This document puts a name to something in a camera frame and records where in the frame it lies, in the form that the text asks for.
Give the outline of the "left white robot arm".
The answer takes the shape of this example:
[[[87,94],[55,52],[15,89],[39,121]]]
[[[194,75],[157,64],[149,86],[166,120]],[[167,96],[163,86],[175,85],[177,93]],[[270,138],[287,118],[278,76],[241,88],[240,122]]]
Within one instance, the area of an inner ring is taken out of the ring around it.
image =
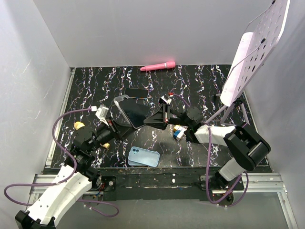
[[[41,197],[26,211],[15,216],[20,229],[54,229],[64,214],[87,191],[103,189],[105,182],[100,171],[92,167],[92,153],[112,139],[122,141],[135,129],[113,119],[100,125],[97,131],[82,122],[74,124],[76,130],[71,145],[72,158],[67,158],[59,173]]]

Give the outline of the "clear transparent phone case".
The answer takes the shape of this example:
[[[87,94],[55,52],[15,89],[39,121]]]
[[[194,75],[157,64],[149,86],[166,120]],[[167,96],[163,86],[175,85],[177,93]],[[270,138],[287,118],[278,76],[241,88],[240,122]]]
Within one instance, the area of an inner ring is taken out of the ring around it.
[[[142,127],[143,116],[139,105],[134,99],[127,95],[121,95],[114,98],[114,103],[133,128]]]

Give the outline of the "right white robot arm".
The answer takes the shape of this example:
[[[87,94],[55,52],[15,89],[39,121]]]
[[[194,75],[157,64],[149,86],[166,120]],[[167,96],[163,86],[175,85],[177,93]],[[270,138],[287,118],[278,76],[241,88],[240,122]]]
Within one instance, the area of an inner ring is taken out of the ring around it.
[[[207,177],[205,188],[228,189],[233,180],[245,171],[253,171],[270,153],[270,145],[248,123],[233,126],[210,126],[203,122],[201,111],[190,106],[183,113],[161,105],[145,125],[164,130],[168,124],[185,126],[186,139],[197,144],[222,145],[233,156],[212,177]]]

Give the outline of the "light blue phone case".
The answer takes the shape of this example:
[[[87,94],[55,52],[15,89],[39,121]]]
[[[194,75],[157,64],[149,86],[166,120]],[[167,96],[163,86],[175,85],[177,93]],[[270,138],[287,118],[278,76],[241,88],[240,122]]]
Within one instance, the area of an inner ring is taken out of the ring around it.
[[[148,167],[150,167],[151,165],[146,165],[146,164],[142,164],[142,163],[138,163],[138,162],[134,162],[134,161],[128,161],[128,164],[130,165],[130,166],[148,166]]]

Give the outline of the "black phone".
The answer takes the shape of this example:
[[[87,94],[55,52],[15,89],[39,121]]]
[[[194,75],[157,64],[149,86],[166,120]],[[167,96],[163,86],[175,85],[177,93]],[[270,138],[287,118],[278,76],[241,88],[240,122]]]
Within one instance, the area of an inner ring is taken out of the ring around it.
[[[119,106],[123,113],[127,116],[133,128],[138,129],[144,126],[144,119],[148,116],[150,112],[150,107],[139,104],[135,99],[128,98],[119,102]]]

